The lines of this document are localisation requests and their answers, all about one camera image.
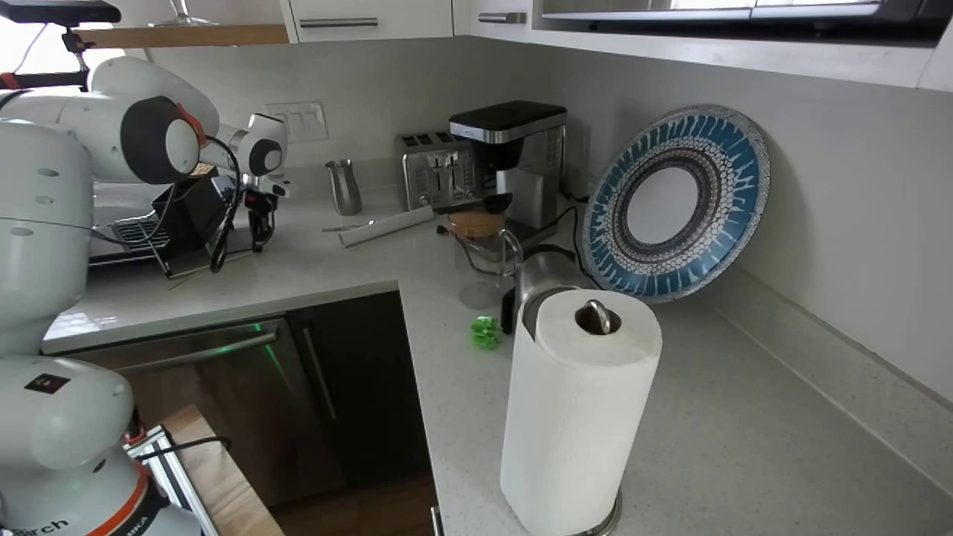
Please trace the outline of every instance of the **paper towel roll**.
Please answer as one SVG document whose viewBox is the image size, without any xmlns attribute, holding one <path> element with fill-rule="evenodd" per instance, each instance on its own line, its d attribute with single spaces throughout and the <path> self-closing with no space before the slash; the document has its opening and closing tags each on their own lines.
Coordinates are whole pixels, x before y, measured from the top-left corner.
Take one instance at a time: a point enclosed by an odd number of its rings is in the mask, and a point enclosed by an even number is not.
<svg viewBox="0 0 953 536">
<path fill-rule="evenodd" d="M 615 316 L 614 333 L 578 323 L 593 298 Z M 531 534 L 584 534 L 611 515 L 657 356 L 651 310 L 618 293 L 557 293 L 531 332 L 517 319 L 499 488 Z"/>
</svg>

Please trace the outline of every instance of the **white countertop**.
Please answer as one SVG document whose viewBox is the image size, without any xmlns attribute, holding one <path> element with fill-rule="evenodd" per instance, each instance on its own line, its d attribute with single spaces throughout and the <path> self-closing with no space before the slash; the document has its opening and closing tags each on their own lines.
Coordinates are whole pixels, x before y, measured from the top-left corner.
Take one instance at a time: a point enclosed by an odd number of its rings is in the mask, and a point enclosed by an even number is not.
<svg viewBox="0 0 953 536">
<path fill-rule="evenodd" d="M 289 174 L 276 237 L 221 274 L 155 265 L 93 274 L 45 351 L 271 316 L 398 290 L 444 530 L 517 536 L 498 475 L 510 344 L 475 351 L 455 244 L 435 223 L 338 247 L 324 170 Z M 621 484 L 621 536 L 940 536 L 953 499 L 875 444 L 703 302 L 656 310 L 665 356 Z"/>
</svg>

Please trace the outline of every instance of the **coffee maker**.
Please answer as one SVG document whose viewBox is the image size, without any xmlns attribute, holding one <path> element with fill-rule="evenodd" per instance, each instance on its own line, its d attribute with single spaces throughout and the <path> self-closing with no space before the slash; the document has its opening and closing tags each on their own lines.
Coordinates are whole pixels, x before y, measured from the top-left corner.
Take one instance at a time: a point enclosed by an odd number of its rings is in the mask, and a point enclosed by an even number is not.
<svg viewBox="0 0 953 536">
<path fill-rule="evenodd" d="M 510 193 L 507 228 L 517 241 L 545 240 L 563 183 L 565 107 L 507 103 L 450 118 L 450 134 L 471 140 L 475 193 Z"/>
</svg>

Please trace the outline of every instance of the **green object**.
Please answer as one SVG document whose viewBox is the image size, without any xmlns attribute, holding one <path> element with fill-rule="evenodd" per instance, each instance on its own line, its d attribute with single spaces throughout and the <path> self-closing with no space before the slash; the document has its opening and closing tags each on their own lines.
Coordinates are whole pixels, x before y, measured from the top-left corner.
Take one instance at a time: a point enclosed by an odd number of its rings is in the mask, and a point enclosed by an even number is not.
<svg viewBox="0 0 953 536">
<path fill-rule="evenodd" d="M 475 316 L 471 326 L 471 339 L 475 348 L 498 348 L 502 339 L 499 323 L 493 316 Z"/>
</svg>

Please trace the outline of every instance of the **blue and white plate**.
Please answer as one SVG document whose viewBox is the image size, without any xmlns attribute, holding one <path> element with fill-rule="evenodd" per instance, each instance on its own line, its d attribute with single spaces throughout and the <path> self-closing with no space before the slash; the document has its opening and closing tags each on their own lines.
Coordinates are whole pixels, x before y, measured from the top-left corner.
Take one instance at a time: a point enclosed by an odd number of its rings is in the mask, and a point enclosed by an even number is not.
<svg viewBox="0 0 953 536">
<path fill-rule="evenodd" d="M 712 284 L 749 241 L 769 201 L 758 128 L 726 107 L 656 119 L 601 177 L 581 228 L 598 287 L 676 302 Z"/>
</svg>

